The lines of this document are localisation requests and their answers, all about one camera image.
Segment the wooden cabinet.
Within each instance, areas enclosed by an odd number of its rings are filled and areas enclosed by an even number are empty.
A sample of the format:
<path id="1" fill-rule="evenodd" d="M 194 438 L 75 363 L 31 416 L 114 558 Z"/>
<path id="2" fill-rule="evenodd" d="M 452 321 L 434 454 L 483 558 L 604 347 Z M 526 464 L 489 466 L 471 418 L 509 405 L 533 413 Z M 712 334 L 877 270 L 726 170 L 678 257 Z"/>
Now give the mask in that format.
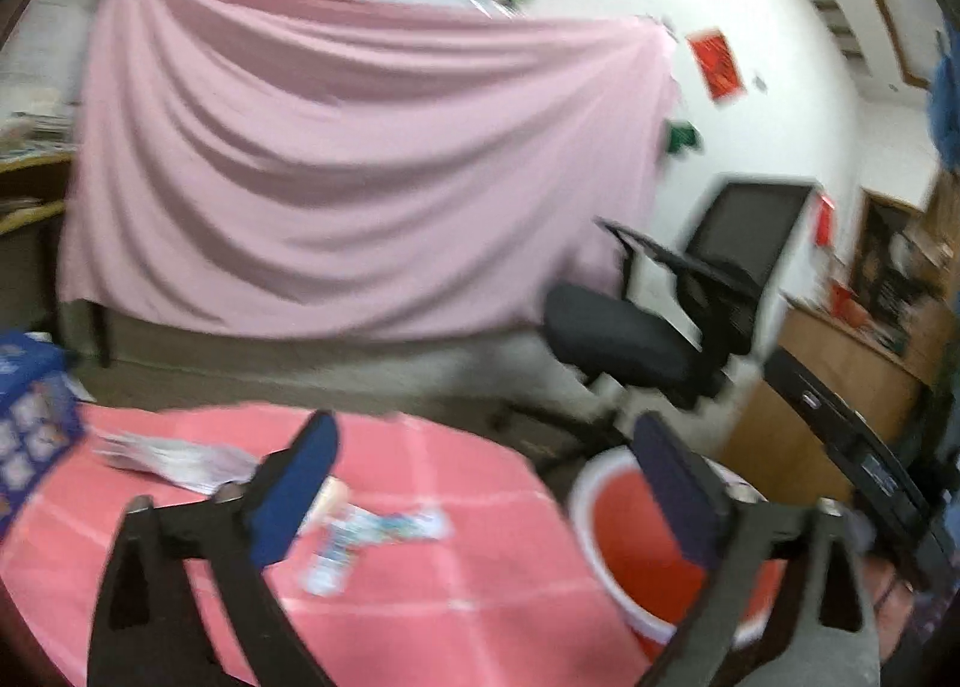
<path id="1" fill-rule="evenodd" d="M 773 502 L 814 503 L 822 497 L 848 503 L 853 483 L 828 458 L 807 419 L 844 404 L 887 445 L 913 430 L 919 403 L 946 372 L 955 316 L 932 300 L 916 316 L 903 354 L 885 349 L 820 308 L 789 304 L 771 367 L 747 401 L 719 462 Z"/>

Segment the red white plastic bin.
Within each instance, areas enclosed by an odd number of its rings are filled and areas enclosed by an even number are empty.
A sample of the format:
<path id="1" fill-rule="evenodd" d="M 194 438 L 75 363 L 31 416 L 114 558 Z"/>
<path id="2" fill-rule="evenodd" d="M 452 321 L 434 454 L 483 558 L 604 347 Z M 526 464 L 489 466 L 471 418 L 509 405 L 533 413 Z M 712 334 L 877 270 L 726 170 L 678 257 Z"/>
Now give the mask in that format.
<path id="1" fill-rule="evenodd" d="M 590 570 L 641 651 L 656 659 L 692 609 L 706 572 L 682 556 L 631 451 L 615 448 L 589 460 L 566 511 Z"/>

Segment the crumpled grey white wrapper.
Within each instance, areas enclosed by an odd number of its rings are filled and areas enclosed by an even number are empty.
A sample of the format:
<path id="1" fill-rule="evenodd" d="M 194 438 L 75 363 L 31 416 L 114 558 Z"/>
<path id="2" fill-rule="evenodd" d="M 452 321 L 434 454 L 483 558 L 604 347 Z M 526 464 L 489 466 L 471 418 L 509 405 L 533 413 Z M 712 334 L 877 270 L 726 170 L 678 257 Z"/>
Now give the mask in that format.
<path id="1" fill-rule="evenodd" d="M 99 433 L 94 453 L 109 466 L 144 472 L 194 494 L 215 494 L 226 484 L 247 484 L 259 467 L 256 456 L 229 445 Z"/>

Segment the white green medicine sachet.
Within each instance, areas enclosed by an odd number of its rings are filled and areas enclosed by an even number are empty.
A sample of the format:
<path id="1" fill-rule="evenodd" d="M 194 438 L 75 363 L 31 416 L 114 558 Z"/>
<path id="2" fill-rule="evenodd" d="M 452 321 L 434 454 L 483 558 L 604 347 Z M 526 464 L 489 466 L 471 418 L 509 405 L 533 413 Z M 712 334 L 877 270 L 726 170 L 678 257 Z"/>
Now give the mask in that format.
<path id="1" fill-rule="evenodd" d="M 348 505 L 342 517 L 327 524 L 306 572 L 302 573 L 302 589 L 320 598 L 342 595 L 353 563 L 364 550 L 402 542 L 442 541 L 451 534 L 451 520 L 436 506 L 379 515 Z"/>

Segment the blue cardboard box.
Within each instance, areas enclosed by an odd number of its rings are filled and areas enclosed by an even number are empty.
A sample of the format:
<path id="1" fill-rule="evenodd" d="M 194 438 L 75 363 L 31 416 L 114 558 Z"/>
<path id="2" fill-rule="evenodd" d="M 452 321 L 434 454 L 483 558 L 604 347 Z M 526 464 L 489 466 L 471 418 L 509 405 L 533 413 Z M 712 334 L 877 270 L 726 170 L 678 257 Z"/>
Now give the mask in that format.
<path id="1" fill-rule="evenodd" d="M 10 531 L 43 477 L 83 438 L 65 352 L 20 331 L 0 347 L 2 536 Z"/>

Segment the red fire extinguisher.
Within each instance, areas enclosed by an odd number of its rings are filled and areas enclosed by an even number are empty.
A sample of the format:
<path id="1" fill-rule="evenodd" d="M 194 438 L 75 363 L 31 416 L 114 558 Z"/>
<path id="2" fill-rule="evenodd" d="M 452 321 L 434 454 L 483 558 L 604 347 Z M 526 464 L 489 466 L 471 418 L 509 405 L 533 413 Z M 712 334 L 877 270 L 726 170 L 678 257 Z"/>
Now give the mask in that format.
<path id="1" fill-rule="evenodd" d="M 814 245 L 817 248 L 832 248 L 835 233 L 836 205 L 827 193 L 820 193 L 815 216 Z"/>

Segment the blue dotted curtain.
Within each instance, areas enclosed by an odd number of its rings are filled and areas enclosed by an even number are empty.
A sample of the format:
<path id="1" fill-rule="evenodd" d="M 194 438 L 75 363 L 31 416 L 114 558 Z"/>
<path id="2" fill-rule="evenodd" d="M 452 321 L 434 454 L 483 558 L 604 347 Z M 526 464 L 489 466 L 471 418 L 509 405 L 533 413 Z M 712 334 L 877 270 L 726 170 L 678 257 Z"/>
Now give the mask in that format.
<path id="1" fill-rule="evenodd" d="M 939 34 L 939 49 L 939 63 L 929 86 L 929 131 L 942 169 L 957 175 L 960 166 L 958 29 L 950 21 Z"/>

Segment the pink hanging cloth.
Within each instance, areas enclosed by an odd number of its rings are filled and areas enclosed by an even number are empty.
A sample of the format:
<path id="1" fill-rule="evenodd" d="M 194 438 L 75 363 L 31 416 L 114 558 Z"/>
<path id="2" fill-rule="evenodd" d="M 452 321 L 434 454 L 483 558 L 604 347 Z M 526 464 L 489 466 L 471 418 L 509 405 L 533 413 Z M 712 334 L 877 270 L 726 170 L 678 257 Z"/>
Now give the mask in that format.
<path id="1" fill-rule="evenodd" d="M 59 295 L 251 339 L 426 341 L 620 281 L 675 100 L 646 17 L 103 0 Z"/>

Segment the wooden wall shelf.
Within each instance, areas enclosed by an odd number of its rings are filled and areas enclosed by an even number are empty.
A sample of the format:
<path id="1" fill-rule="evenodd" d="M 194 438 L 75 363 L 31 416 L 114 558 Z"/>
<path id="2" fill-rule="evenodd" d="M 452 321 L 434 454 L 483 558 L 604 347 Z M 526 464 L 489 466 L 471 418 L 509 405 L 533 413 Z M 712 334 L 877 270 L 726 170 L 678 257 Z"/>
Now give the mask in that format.
<path id="1" fill-rule="evenodd" d="M 2 235 L 25 232 L 64 216 L 75 152 L 28 149 L 2 157 Z"/>

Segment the green wall decoration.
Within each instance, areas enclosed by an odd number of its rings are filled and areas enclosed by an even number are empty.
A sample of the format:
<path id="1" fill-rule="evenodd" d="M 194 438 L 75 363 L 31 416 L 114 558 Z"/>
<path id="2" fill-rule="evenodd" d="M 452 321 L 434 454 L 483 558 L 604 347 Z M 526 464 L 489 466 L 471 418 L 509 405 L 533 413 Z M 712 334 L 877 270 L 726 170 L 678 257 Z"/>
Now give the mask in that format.
<path id="1" fill-rule="evenodd" d="M 685 151 L 701 151 L 703 139 L 690 121 L 669 121 L 665 128 L 664 152 L 667 155 L 679 155 Z"/>

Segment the red paper wall sign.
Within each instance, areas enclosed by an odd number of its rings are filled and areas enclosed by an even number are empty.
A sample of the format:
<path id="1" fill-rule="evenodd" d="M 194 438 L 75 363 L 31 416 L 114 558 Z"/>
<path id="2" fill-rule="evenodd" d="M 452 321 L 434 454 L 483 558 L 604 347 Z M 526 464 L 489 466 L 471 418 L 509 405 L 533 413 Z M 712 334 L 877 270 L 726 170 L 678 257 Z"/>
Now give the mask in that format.
<path id="1" fill-rule="evenodd" d="M 686 43 L 692 49 L 713 102 L 732 99 L 745 89 L 726 35 L 719 29 L 690 34 Z"/>

